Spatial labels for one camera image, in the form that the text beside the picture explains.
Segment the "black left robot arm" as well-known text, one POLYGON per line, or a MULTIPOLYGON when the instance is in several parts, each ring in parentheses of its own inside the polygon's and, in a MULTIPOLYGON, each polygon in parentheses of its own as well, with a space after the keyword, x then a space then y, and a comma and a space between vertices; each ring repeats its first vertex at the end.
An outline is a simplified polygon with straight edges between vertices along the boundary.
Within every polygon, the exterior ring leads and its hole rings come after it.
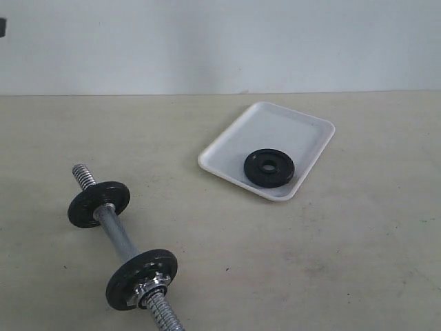
POLYGON ((1 17, 0 18, 0 38, 5 37, 7 28, 7 19, 1 17))

